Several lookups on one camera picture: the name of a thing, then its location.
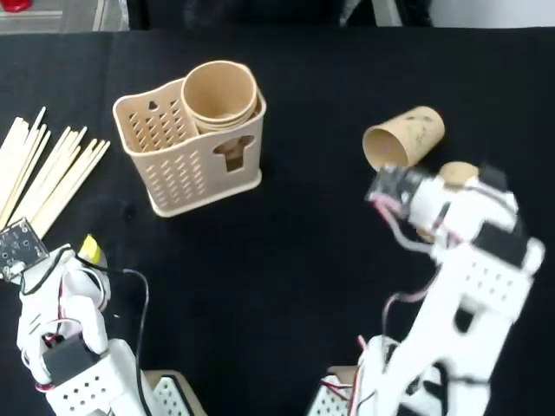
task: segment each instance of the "basket handle hole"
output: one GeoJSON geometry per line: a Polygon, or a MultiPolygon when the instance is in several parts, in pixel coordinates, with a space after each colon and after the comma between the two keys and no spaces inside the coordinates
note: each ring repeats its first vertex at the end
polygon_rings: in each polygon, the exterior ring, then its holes
{"type": "Polygon", "coordinates": [[[215,154],[223,154],[225,157],[225,169],[228,172],[237,171],[243,167],[244,150],[254,141],[254,136],[241,136],[230,139],[214,149],[215,154]]]}

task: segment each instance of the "white wall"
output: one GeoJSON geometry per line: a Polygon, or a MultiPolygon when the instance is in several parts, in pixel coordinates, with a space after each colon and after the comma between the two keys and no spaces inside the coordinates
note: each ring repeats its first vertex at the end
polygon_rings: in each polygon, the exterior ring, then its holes
{"type": "Polygon", "coordinates": [[[555,0],[433,0],[430,16],[437,27],[555,26],[555,0]]]}

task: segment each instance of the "red object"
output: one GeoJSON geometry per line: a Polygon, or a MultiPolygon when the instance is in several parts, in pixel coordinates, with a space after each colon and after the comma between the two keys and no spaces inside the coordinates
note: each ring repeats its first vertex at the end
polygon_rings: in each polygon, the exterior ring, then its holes
{"type": "Polygon", "coordinates": [[[31,0],[0,0],[0,4],[4,10],[17,13],[31,7],[31,0]]]}

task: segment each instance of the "circuit board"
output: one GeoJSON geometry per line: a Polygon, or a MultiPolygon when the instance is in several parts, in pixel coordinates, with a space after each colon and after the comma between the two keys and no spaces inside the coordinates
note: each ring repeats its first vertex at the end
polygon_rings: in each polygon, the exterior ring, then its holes
{"type": "Polygon", "coordinates": [[[11,281],[48,256],[27,219],[0,231],[0,278],[11,281]]]}

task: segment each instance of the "beige plastic basket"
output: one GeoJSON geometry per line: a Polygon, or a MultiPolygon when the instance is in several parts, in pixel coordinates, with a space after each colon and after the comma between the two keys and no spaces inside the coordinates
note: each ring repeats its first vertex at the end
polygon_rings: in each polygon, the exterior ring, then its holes
{"type": "Polygon", "coordinates": [[[257,186],[266,103],[223,133],[199,135],[180,98],[183,79],[121,97],[113,113],[125,152],[148,190],[154,212],[172,217],[257,186]]]}

